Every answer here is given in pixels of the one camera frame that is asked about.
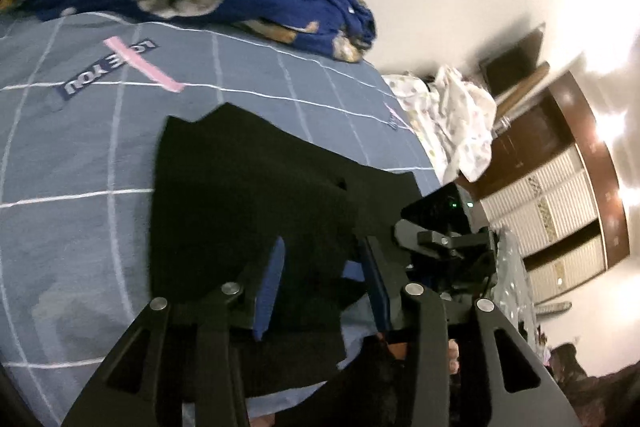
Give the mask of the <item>person right hand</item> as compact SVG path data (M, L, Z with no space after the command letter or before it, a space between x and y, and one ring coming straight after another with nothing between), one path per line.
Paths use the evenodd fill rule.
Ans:
M448 340L448 369L450 375L456 375L460 371L460 348L456 340Z

